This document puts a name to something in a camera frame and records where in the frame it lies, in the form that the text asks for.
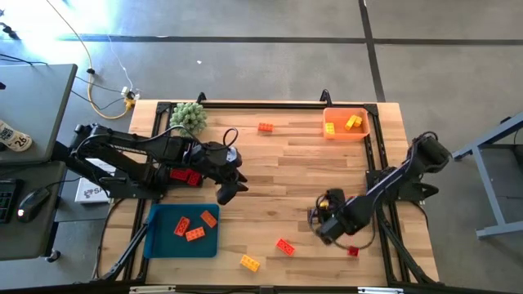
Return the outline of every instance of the orange tray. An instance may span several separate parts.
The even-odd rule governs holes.
[[[345,129],[346,122],[351,115],[357,115],[363,120],[359,127]],[[334,135],[325,131],[325,123],[334,123]],[[369,116],[362,108],[326,108],[324,109],[324,124],[322,126],[325,139],[334,140],[362,140],[370,133]]]

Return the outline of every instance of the succulent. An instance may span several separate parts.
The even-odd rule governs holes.
[[[170,123],[171,127],[182,125],[191,133],[197,135],[207,126],[205,119],[207,119],[207,114],[203,110],[202,105],[194,102],[178,103],[177,107],[172,111]],[[181,136],[189,135],[184,129],[179,129],[178,131]]]

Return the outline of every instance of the teal tray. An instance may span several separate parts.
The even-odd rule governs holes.
[[[206,210],[218,221],[212,229],[200,217]],[[174,229],[182,216],[190,219],[188,230],[202,226],[205,236],[187,242],[185,236],[175,235]],[[214,257],[218,252],[220,208],[216,204],[156,204],[150,210],[148,222],[146,258]]]

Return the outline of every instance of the concrete floor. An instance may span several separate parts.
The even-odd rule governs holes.
[[[25,3],[29,1],[3,4],[6,15],[0,21],[19,31],[24,40],[13,42],[2,36],[0,52],[75,63],[78,75],[86,78],[87,57],[80,43],[54,40],[69,29],[46,2],[31,2],[37,12],[23,9]],[[357,0],[53,3],[79,33],[364,37]],[[519,0],[367,0],[367,5],[375,38],[523,39]],[[127,86],[110,44],[88,42],[87,46],[100,75],[97,82],[116,89]],[[210,99],[317,100],[328,88],[335,100],[376,101],[364,44],[114,42],[113,48],[144,99],[189,99],[205,91]],[[408,137],[436,131],[451,150],[523,110],[521,49],[376,46],[385,98],[400,103]],[[74,83],[78,93],[85,94],[85,88],[79,80]],[[118,94],[95,89],[94,97],[96,103],[106,105]],[[122,109],[116,104],[106,113],[118,114]],[[105,121],[72,95],[59,140],[67,142],[78,123],[98,122],[126,131],[130,117]],[[427,213],[441,281],[523,292],[523,234],[476,239],[475,229],[493,225],[494,217],[475,163],[470,159],[451,163],[425,179],[440,188],[427,200]],[[44,260],[0,262],[0,288],[87,281],[100,231],[101,221],[62,225],[56,247],[63,257],[52,265]],[[16,276],[20,271],[27,274],[23,280]]]

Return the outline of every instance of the wooden table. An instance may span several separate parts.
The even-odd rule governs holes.
[[[130,132],[151,135],[157,103],[157,100],[137,101]],[[408,148],[400,106],[379,103],[378,110],[389,165],[397,166],[405,159]],[[359,258],[350,258],[335,246],[323,245],[306,222],[307,208],[326,189],[343,188],[347,197],[364,194],[364,172],[368,165],[362,141],[324,140],[323,111],[317,109],[208,109],[207,112],[208,127],[199,136],[201,141],[221,142],[228,127],[238,128],[235,146],[244,160],[240,171],[248,178],[249,191],[237,194],[221,207],[219,251],[215,258],[151,260],[148,284],[387,284],[378,235],[370,248],[360,252]],[[259,134],[258,123],[273,123],[274,132]],[[375,136],[371,137],[373,150],[377,150]],[[380,168],[377,152],[374,153]],[[211,180],[206,180],[201,189],[170,191],[162,203],[215,203],[217,188]],[[427,275],[438,280],[423,214],[411,203],[397,206],[405,246]],[[127,246],[135,210],[136,200],[128,199],[111,216],[103,243],[102,273],[107,272]],[[293,257],[275,247],[280,238],[296,248]],[[339,242],[358,246],[370,238],[371,228],[367,226],[351,238],[341,237]],[[138,271],[142,247],[136,252],[133,274]],[[257,273],[239,264],[243,254],[261,263]],[[399,277],[396,251],[391,250],[391,254]]]

